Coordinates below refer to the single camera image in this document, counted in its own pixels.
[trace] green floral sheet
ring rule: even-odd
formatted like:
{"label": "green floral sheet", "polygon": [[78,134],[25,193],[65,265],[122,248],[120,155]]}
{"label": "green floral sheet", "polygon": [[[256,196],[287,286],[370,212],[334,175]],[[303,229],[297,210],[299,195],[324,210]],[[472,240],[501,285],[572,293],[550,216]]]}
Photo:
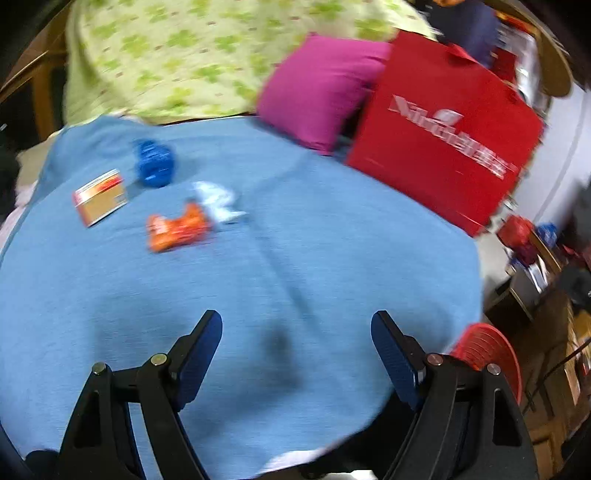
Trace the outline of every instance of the green floral sheet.
{"label": "green floral sheet", "polygon": [[155,124],[251,111],[306,35],[433,38],[404,0],[76,0],[68,124],[126,112]]}

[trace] red plastic basket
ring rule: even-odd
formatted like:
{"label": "red plastic basket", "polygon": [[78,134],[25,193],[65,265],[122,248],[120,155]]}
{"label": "red plastic basket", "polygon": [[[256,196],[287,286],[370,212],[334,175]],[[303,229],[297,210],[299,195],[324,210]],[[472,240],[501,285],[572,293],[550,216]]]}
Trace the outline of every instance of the red plastic basket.
{"label": "red plastic basket", "polygon": [[450,355],[478,371],[486,368],[488,364],[499,365],[519,405],[521,402],[519,362],[509,340],[499,330],[487,323],[470,325]]}

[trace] pink pillow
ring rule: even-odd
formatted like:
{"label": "pink pillow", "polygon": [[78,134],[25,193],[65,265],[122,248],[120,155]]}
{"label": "pink pillow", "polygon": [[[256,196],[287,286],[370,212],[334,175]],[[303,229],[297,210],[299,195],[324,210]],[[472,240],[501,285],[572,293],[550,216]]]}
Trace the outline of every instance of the pink pillow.
{"label": "pink pillow", "polygon": [[261,119],[330,155],[344,121],[384,69],[390,44],[310,34],[277,67],[257,105]]}

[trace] blue bedsheet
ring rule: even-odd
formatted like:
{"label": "blue bedsheet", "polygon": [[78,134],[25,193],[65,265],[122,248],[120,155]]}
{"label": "blue bedsheet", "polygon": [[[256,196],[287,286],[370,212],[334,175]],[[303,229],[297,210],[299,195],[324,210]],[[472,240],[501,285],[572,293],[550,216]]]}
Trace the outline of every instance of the blue bedsheet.
{"label": "blue bedsheet", "polygon": [[[134,183],[145,138],[176,152],[173,184]],[[85,228],[72,193],[112,168],[131,201]],[[234,189],[248,217],[150,253],[146,218],[180,215],[195,180]],[[471,238],[255,118],[149,127],[104,117],[64,131],[0,261],[0,421],[21,453],[59,448],[94,362],[141,365],[206,309],[220,312],[219,349],[181,412],[213,480],[253,476],[370,421],[390,388],[369,332],[375,311],[427,351],[446,350],[480,314]],[[158,478],[137,407],[133,419]]]}

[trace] red tote bag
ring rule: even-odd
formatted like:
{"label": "red tote bag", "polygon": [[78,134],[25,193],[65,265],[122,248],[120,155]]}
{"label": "red tote bag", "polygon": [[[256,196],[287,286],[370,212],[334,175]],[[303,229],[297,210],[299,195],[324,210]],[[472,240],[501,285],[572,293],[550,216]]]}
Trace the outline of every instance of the red tote bag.
{"label": "red tote bag", "polygon": [[514,187],[542,127],[460,47],[400,31],[347,165],[474,236]]}

